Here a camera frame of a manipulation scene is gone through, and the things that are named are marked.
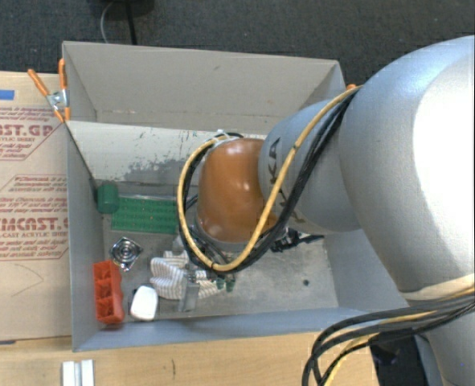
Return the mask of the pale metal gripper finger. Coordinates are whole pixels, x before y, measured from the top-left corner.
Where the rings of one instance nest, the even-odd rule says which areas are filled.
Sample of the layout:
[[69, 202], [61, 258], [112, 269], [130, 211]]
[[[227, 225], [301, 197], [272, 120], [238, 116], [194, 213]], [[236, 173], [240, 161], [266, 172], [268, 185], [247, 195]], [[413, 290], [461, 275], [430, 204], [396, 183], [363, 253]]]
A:
[[182, 280], [180, 283], [181, 296], [178, 302], [178, 311], [187, 312], [189, 306], [189, 287], [190, 287], [190, 266], [186, 265], [186, 268], [182, 272]]
[[195, 271], [189, 272], [189, 310], [194, 310], [199, 297], [200, 284]]

